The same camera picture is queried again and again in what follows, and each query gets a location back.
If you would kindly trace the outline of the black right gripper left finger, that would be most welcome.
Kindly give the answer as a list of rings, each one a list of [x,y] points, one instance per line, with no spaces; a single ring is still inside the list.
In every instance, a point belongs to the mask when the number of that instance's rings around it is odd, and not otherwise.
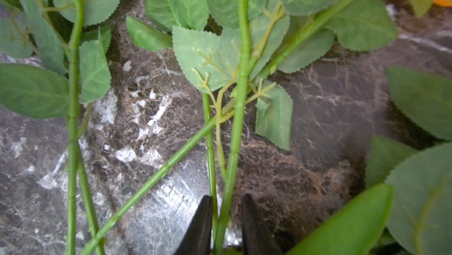
[[[213,197],[203,196],[174,255],[209,255],[213,227]]]

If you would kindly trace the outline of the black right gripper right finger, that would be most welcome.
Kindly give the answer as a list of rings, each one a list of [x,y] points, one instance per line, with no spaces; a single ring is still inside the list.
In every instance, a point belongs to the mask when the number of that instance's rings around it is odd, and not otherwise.
[[[245,255],[282,255],[282,250],[250,194],[241,199],[241,222]]]

